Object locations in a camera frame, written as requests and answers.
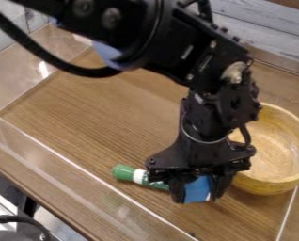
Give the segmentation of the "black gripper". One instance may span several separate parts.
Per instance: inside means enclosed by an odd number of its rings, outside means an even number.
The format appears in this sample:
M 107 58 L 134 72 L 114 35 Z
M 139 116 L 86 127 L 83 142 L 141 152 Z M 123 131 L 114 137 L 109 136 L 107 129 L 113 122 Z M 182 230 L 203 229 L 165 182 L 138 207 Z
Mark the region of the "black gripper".
M 257 149 L 251 144 L 229 138 L 217 143 L 201 143 L 178 137 L 175 143 L 146 160 L 149 181 L 163 181 L 170 185 L 175 203 L 185 203 L 185 183 L 177 179 L 194 180 L 211 175 L 211 199 L 219 199 L 227 191 L 235 172 L 250 169 L 250 158 Z

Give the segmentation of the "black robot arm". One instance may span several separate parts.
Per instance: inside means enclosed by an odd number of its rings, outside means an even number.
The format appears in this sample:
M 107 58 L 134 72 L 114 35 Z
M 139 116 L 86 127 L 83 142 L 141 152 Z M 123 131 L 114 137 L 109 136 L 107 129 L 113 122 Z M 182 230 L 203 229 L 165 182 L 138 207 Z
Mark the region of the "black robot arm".
M 49 15 L 90 39 L 106 64 L 85 68 L 55 56 L 0 12 L 0 29 L 59 70 L 90 78 L 146 69 L 189 88 L 179 134 L 146 161 L 150 182 L 170 187 L 174 202 L 217 200 L 257 149 L 246 125 L 263 108 L 251 77 L 253 59 L 238 37 L 219 27 L 209 0 L 10 0 Z

